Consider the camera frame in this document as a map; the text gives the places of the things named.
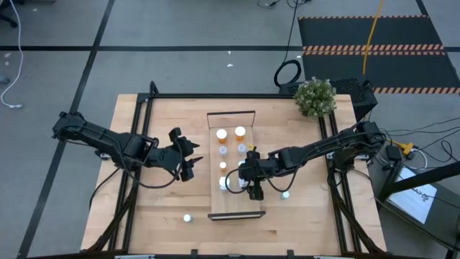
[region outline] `black floor mat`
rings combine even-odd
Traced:
[[[373,17],[299,17],[303,46],[365,45]],[[380,17],[372,44],[441,44],[429,17]]]
[[[396,52],[396,55],[393,53],[371,52],[367,58],[365,78],[369,79],[379,92],[384,88],[392,88],[392,93],[396,92],[396,89],[399,89],[398,93],[402,93],[405,88],[404,92],[409,93],[409,88],[412,92],[417,88],[427,88],[427,93],[431,89],[433,93],[446,93],[457,91],[456,88],[460,87],[455,70],[444,52],[419,53],[420,55],[417,52]],[[325,52],[305,52],[305,78],[315,76],[335,81],[363,76],[364,56],[361,52],[357,52],[358,55],[355,55],[355,52],[353,55],[350,55],[350,52],[346,55],[330,54],[331,52],[328,55],[325,55]]]

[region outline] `table frame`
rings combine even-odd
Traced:
[[[134,116],[132,121],[132,128],[131,133],[135,133],[137,126],[140,120],[140,113],[141,107],[144,102],[147,102],[147,109],[144,116],[144,124],[142,127],[142,134],[147,134],[147,130],[150,124],[150,117],[152,111],[152,104],[154,99],[291,99],[293,96],[289,94],[160,94],[157,90],[155,83],[152,81],[150,82],[150,91],[149,93],[139,93],[137,94],[136,100],[136,107],[134,110]],[[329,120],[331,123],[331,131],[332,135],[338,133],[337,130],[337,123],[334,112],[329,115]],[[327,138],[327,129],[326,129],[326,122],[324,118],[319,119],[319,126],[321,130],[321,137],[323,139]],[[327,166],[328,173],[333,173],[333,168],[331,166]],[[137,169],[134,172],[134,177],[136,179],[140,179],[141,168]],[[341,174],[341,182],[342,182],[342,191],[344,197],[344,203],[346,208],[349,210],[350,214],[354,217],[354,210],[353,204],[351,201],[351,194],[349,190],[349,183],[346,177],[346,174]],[[124,173],[120,183],[119,195],[117,198],[116,209],[115,209],[115,217],[107,227],[106,231],[102,234],[102,236],[98,239],[98,241],[91,246],[89,249],[86,250],[86,253],[81,253],[80,256],[77,258],[91,258],[93,256],[99,256],[100,258],[113,258],[114,255],[128,255],[129,250],[129,242],[131,238],[132,232],[132,225],[134,221],[134,211],[136,206],[136,198],[139,186],[133,183],[131,187],[131,191],[129,195],[123,200],[123,197],[126,196],[127,191],[127,183],[128,177]],[[331,195],[333,192],[337,192],[337,188],[330,188]],[[382,253],[363,253],[359,241],[358,234],[356,230],[351,227],[351,238],[353,241],[354,252],[351,252],[347,249],[346,246],[346,235],[344,230],[344,223],[342,221],[341,211],[339,207],[334,204],[333,205],[334,216],[336,221],[336,229],[337,235],[339,238],[339,246],[342,256],[346,257],[353,257],[353,258],[399,258],[399,259],[408,259],[412,257],[404,257],[399,255],[388,255]],[[128,213],[126,217],[126,227],[124,231],[124,238],[122,241],[122,246],[120,250],[116,250],[116,238],[118,235],[119,230],[119,223],[122,220],[123,216]],[[107,251],[102,251],[104,245],[109,241],[109,246]],[[312,256],[296,256],[294,255],[293,250],[287,250],[286,255],[235,255],[238,258],[314,258]],[[198,255],[198,250],[193,249],[190,251],[190,255],[157,255],[155,254],[155,258],[231,258],[233,255]],[[69,255],[69,258],[75,258],[75,254]]]

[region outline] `black metal frame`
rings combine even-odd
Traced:
[[[139,121],[139,114],[141,110],[141,105],[142,103],[147,100],[147,111],[146,111],[146,116],[144,118],[144,126],[142,129],[142,134],[146,134],[150,122],[150,115],[151,115],[151,108],[152,108],[152,102],[153,99],[291,99],[292,95],[282,95],[282,94],[159,94],[158,90],[156,89],[155,85],[153,83],[150,84],[150,93],[148,94],[138,94],[137,97],[137,103],[136,103],[136,109],[134,111],[134,118],[132,122],[132,132],[136,131],[138,121]],[[333,135],[338,133],[337,129],[337,123],[336,123],[336,118],[335,114],[332,113],[329,116],[330,122],[331,122],[331,129]],[[327,137],[327,131],[326,131],[326,123],[324,122],[324,118],[319,119],[319,125],[320,125],[320,131],[321,131],[321,136],[322,138]],[[136,177],[140,177],[140,170],[136,172]],[[341,176],[342,183],[343,183],[343,193],[344,193],[344,198],[346,201],[347,207],[350,209],[351,213],[353,214],[353,205],[351,202],[351,194],[349,190],[349,185],[348,185],[348,179],[346,177],[346,174]],[[127,179],[121,182],[120,185],[120,191],[119,195],[121,197],[124,197],[123,194],[126,193],[126,187],[127,187]],[[117,200],[117,207],[120,207],[123,202],[123,199],[118,198]],[[122,250],[127,251],[129,249],[129,241],[130,241],[130,235],[132,231],[132,224],[133,224],[133,216],[134,216],[134,209],[135,209],[135,199],[133,204],[130,207],[129,210],[129,215],[127,220],[126,220],[126,228],[125,228],[125,233],[124,233],[124,241],[123,241],[123,246]],[[346,253],[350,253],[347,248],[346,248],[346,237],[345,237],[345,231],[344,231],[344,224],[342,221],[342,216],[339,208],[334,205],[334,214],[336,218],[336,226],[337,226],[337,235],[339,236],[339,245],[340,245],[340,250],[341,254],[344,255]],[[361,246],[359,242],[359,238],[357,234],[355,233],[354,230],[351,230],[352,233],[352,238],[353,238],[353,245],[354,245],[354,252],[360,254],[361,252]],[[112,235],[114,241],[113,245],[109,246],[109,249],[114,249],[116,246],[115,240],[116,240],[116,234]],[[299,256],[294,256],[293,251],[290,250],[288,256],[289,258],[311,258],[311,257],[299,257]],[[192,258],[192,253],[190,255],[155,255],[156,258]],[[212,258],[213,256],[199,256],[200,258]],[[285,256],[270,256],[270,258],[285,258]]]
[[[134,117],[133,117],[131,132],[137,131],[142,104],[144,102],[147,102],[147,110],[145,112],[144,124],[142,127],[142,134],[147,134],[147,130],[150,125],[151,110],[152,110],[154,99],[291,99],[291,98],[292,98],[291,95],[282,95],[282,94],[159,94],[155,84],[151,82],[149,93],[137,95],[137,102],[136,102],[136,108],[134,110]],[[331,121],[332,133],[333,135],[335,135],[338,133],[335,114],[332,113],[329,116],[329,119]],[[319,126],[320,126],[321,136],[324,139],[327,137],[326,123],[324,121],[324,118],[319,119]],[[328,168],[328,173],[334,173],[333,171],[331,171],[332,168],[329,165],[327,166],[327,168]],[[140,169],[138,171],[135,171],[135,177],[137,179],[140,178],[140,173],[141,173]],[[93,256],[96,256],[95,258],[97,258],[98,253],[100,253],[99,255],[101,256],[101,258],[104,256],[107,256],[107,253],[117,253],[117,255],[128,255],[127,251],[129,249],[129,242],[131,238],[138,185],[133,184],[132,189],[128,195],[128,198],[126,198],[126,201],[124,201],[124,196],[127,191],[127,177],[125,178],[125,175],[126,174],[124,174],[124,177],[122,178],[121,184],[120,184],[119,197],[117,199],[116,211],[115,211],[116,216],[114,217],[114,220],[111,222],[108,229],[106,230],[106,232],[109,231],[109,233],[111,233],[111,236],[110,236],[111,240],[110,240],[109,248],[108,248],[109,250],[101,251],[105,243],[100,242],[100,243],[96,243],[90,249],[82,251],[79,254],[60,255],[59,258],[91,258]],[[346,178],[346,174],[342,175],[341,177],[342,177],[341,180],[343,183],[342,186],[343,186],[343,192],[344,192],[344,198],[346,201],[346,205],[350,209],[350,212],[353,212],[351,194],[349,191],[349,185],[348,185],[348,180]],[[333,188],[331,188],[331,195],[334,191],[337,191],[337,189],[334,190]],[[382,254],[362,253],[361,247],[359,244],[359,238],[357,237],[354,230],[352,230],[351,233],[353,237],[355,251],[354,252],[348,251],[346,248],[346,237],[345,237],[344,224],[342,221],[341,211],[339,210],[337,205],[334,204],[333,207],[334,207],[334,215],[336,218],[337,235],[339,237],[339,246],[340,246],[341,256],[348,256],[348,257],[353,257],[353,258],[376,258],[376,259],[377,258],[395,258],[395,259],[412,258],[412,257],[399,256],[399,255],[382,255]],[[117,236],[117,232],[119,231],[119,222],[121,221],[125,212],[128,212],[128,217],[126,219],[126,227],[125,227],[125,232],[124,232],[123,244],[122,244],[121,250],[115,250],[116,236]],[[314,258],[313,256],[294,255],[293,250],[287,250],[286,253],[287,253],[286,255],[237,255],[237,257],[238,258],[248,258],[248,259],[249,258],[273,258],[273,259],[275,258],[279,258],[279,259],[281,258],[288,258],[288,259]],[[191,250],[190,255],[155,255],[155,258],[193,258],[193,259],[196,258],[198,259],[198,258],[232,258],[235,256],[236,255],[199,255],[197,250]]]

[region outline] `yellow cable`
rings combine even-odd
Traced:
[[[377,14],[375,15],[374,23],[372,24],[372,28],[371,28],[371,33],[369,34],[369,38],[367,39],[366,53],[364,54],[364,63],[362,64],[362,74],[363,75],[366,74],[367,51],[369,50],[369,45],[371,44],[372,35],[374,34],[375,25],[377,24],[377,20],[379,19],[380,12],[382,12],[382,7],[383,7],[383,0],[380,0],[379,10],[377,11]]]

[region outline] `wooden board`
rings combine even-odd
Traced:
[[[111,130],[130,131],[136,97],[119,96]],[[337,96],[336,101],[339,130],[356,123],[350,97]],[[158,137],[160,147],[164,147],[170,144],[168,132],[180,127],[189,140],[201,145],[192,157],[204,159],[195,165],[195,178],[189,182],[176,182],[160,190],[139,189],[130,253],[189,254],[191,249],[198,249],[199,254],[285,255],[287,249],[293,249],[296,255],[340,254],[324,158],[312,160],[299,170],[287,200],[280,200],[278,192],[262,183],[265,200],[261,209],[267,214],[261,219],[213,222],[207,218],[211,212],[211,178],[206,113],[242,109],[257,113],[254,142],[262,158],[272,150],[321,139],[318,120],[301,116],[293,99],[155,99],[148,135]],[[367,173],[365,163],[356,163],[356,168]],[[102,162],[98,182],[113,169],[111,161]],[[145,168],[141,181],[160,185],[170,177],[158,168]],[[92,245],[111,221],[120,179],[121,174],[112,178],[94,198],[82,248]],[[284,188],[289,180],[288,176],[276,178],[274,183]],[[349,184],[356,219],[386,250],[371,183],[351,172]],[[187,213],[193,216],[193,223],[183,221]],[[123,233],[124,222],[118,247]]]
[[[228,149],[228,154],[224,158],[219,155],[219,147],[222,144],[216,137],[216,132],[219,128],[211,128],[209,130],[210,142],[210,159],[211,159],[211,213],[212,214],[225,214],[233,212],[260,212],[260,202],[252,201],[249,199],[249,194],[244,192],[242,194],[231,194],[228,191],[223,191],[219,187],[219,179],[226,176],[229,171],[238,168],[238,162],[244,160],[246,155],[238,154],[237,147],[239,144],[245,144],[247,148],[249,145],[254,145],[252,137],[252,128],[245,127],[246,134],[243,141],[236,141],[235,127],[223,127],[227,131],[227,141],[225,146]],[[227,164],[227,172],[221,172],[219,163],[225,162]],[[229,176],[229,187],[232,191],[239,191],[238,172],[232,173]],[[238,216],[225,217],[220,216],[219,219],[240,218]]]

